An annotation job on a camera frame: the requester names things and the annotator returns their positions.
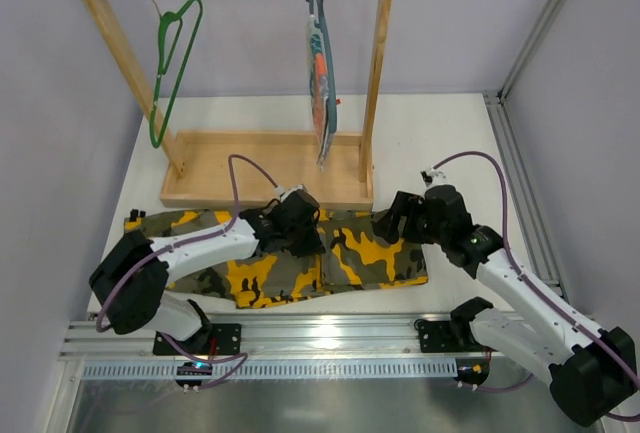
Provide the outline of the camouflage yellow green trousers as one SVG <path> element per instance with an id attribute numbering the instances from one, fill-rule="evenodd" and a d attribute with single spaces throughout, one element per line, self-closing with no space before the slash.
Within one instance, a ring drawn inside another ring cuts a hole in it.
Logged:
<path id="1" fill-rule="evenodd" d="M 388 243 L 373 232 L 383 212 L 322 209 L 324 252 L 296 258 L 278 251 L 209 266 L 171 283 L 175 293 L 232 300 L 238 309 L 276 307 L 332 294 L 394 289 L 429 281 L 422 247 Z"/>

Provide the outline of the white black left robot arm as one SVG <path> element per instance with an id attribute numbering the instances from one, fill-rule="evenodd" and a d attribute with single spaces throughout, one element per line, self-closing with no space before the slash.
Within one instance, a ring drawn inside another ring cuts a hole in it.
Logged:
<path id="1" fill-rule="evenodd" d="M 213 326 L 196 302 L 167 293 L 169 284 L 207 267 L 278 251 L 296 257 L 321 253 L 319 213 L 319 203 L 298 186 L 280 191 L 265 208 L 241 211 L 200 231 L 151 238 L 139 230 L 124 234 L 89 279 L 101 305 L 97 331 L 126 335 L 151 329 L 200 346 Z"/>

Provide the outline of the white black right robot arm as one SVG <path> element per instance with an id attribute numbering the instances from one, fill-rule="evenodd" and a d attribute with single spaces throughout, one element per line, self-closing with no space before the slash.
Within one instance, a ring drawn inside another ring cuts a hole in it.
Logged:
<path id="1" fill-rule="evenodd" d="M 397 192 L 373 230 L 389 243 L 439 246 L 451 264 L 502 297 L 519 320 L 476 297 L 451 311 L 454 334 L 528 370 L 574 423 L 590 426 L 638 392 L 633 339 L 619 327 L 603 329 L 528 272 L 495 230 L 473 222 L 453 186 Z"/>

